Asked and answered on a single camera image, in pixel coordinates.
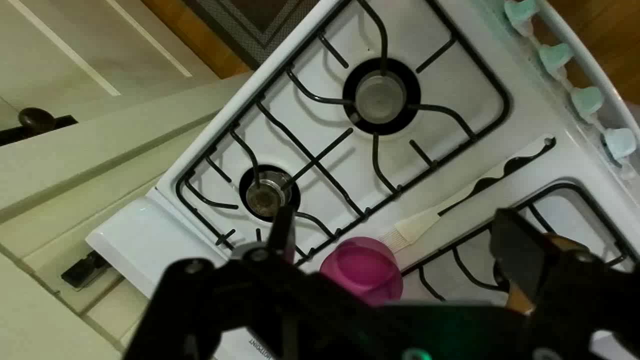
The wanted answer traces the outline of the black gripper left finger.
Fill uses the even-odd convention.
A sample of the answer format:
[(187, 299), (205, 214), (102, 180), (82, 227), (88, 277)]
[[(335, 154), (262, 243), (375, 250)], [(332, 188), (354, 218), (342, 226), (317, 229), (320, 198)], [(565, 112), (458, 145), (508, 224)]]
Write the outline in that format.
[(277, 360), (315, 360), (312, 328), (295, 296), (295, 212), (277, 209), (271, 235), (217, 268), (205, 258), (171, 264), (125, 360), (211, 360), (222, 333), (246, 328)]

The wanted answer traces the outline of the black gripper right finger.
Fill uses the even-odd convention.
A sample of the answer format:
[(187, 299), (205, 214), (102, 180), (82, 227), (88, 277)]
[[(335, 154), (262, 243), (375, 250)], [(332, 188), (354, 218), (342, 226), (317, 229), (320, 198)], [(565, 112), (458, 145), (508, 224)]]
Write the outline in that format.
[(590, 350), (601, 330), (638, 353), (640, 272), (611, 268), (583, 245), (563, 250), (513, 207), (494, 214), (490, 253), (529, 298), (525, 341), (532, 355), (601, 360)]

